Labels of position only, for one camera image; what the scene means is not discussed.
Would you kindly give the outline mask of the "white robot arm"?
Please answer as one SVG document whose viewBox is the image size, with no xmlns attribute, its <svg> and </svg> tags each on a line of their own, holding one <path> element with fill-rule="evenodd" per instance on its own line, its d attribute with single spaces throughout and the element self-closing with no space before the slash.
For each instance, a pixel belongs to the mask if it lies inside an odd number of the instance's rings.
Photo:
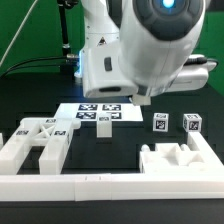
<svg viewBox="0 0 224 224">
<path fill-rule="evenodd" d="M 211 0 L 81 0 L 88 98 L 202 88 L 215 64 L 193 53 Z"/>
</svg>

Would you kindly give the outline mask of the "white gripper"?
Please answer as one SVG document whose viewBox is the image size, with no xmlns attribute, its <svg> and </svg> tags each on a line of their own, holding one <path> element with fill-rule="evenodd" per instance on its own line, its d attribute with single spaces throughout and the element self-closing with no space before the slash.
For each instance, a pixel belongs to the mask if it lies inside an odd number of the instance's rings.
<svg viewBox="0 0 224 224">
<path fill-rule="evenodd" d="M 207 80 L 207 63 L 185 65 L 185 58 L 169 48 L 123 51 L 120 43 L 111 43 L 90 48 L 83 59 L 83 94 L 87 98 L 154 97 L 200 89 Z"/>
</svg>

